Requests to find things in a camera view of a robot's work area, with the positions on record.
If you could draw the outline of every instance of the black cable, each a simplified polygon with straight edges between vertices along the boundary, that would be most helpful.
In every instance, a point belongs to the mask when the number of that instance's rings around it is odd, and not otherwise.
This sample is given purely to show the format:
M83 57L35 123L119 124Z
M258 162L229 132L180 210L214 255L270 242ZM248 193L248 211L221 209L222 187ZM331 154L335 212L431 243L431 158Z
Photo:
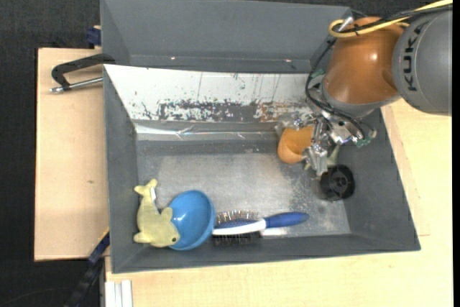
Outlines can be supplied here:
M339 118L342 118L343 120L347 120L350 123L352 123L356 127L356 129L358 129L359 132L361 133L362 139L364 139L366 137L366 134L364 133L364 130L362 129L362 127L359 124L359 122L354 117L344 113L343 111L339 111L339 110L334 109L331 105L329 105L327 103L324 103L322 101L317 100L316 98L313 98L311 96L311 94L310 94L309 89L308 89L308 87L310 85L310 82L313 79L313 74L315 73L316 68L318 67L318 65L322 61L322 59L324 58L324 55L326 55L326 53L334 46L336 41L337 41L337 39L333 39L332 41L328 41L328 45L326 46L326 49L320 54L318 59L315 61L315 64L312 66L312 68L310 70L310 74L308 75L308 78L307 78L307 83L305 84L305 94L307 95L307 98L310 99L318 108L327 111L331 115L338 116Z

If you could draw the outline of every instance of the blue plastic bowl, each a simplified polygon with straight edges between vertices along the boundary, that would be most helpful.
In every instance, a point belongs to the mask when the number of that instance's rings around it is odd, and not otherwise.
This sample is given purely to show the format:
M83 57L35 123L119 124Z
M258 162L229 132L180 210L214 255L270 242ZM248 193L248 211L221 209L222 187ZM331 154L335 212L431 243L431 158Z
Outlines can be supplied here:
M175 197L170 205L172 223L180 234L172 249L186 251L203 244L212 234L216 212L209 197L201 191L186 191Z

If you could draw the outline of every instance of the small black object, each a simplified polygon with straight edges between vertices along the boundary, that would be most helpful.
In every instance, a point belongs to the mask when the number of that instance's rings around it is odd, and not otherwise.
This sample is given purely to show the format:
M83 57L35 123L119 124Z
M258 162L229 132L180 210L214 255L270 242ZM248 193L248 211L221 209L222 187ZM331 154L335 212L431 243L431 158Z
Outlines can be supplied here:
M345 165L336 165L321 176L320 187L330 201L348 198L355 188L353 173Z
M92 45L101 45L101 30L93 27L86 31L86 42Z

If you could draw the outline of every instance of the yellow toy dolphin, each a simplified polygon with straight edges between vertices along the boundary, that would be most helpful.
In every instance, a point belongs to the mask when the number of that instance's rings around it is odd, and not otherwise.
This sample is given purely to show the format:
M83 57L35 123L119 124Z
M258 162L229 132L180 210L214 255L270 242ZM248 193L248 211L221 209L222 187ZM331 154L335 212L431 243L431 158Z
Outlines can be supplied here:
M137 185L134 191L142 196L137 211L139 233L134 235L136 243L150 243L154 247L167 247L176 244L180 235L171 222L173 210L166 207L160 213L154 204L157 181L152 179L146 185Z

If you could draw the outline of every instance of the black clamp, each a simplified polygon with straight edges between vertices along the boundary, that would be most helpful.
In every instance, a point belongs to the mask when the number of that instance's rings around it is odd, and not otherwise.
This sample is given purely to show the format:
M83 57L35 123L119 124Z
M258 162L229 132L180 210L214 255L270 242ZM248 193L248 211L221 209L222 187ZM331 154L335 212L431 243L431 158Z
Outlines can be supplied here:
M73 60L68 63L63 63L56 65L51 72L51 76L53 79L60 84L60 87L51 88L51 92L62 92L62 91L69 91L73 88L83 87L90 85L92 83L102 82L102 77L100 78L93 78L87 81L77 82L77 83L69 83L67 79L65 79L65 74L74 72L76 70L92 67L98 64L115 64L115 59L113 59L110 55L107 54L97 54L92 55L87 58L82 58L78 60Z

